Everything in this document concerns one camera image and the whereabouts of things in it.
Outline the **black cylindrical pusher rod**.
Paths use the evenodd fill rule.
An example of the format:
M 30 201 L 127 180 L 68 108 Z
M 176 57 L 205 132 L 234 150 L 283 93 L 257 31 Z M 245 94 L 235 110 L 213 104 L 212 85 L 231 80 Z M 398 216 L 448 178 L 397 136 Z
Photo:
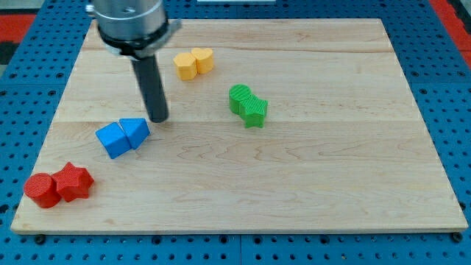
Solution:
M 132 60 L 131 63 L 149 120 L 154 123 L 164 122 L 169 117 L 169 109 L 156 57 L 153 55 L 142 60 Z

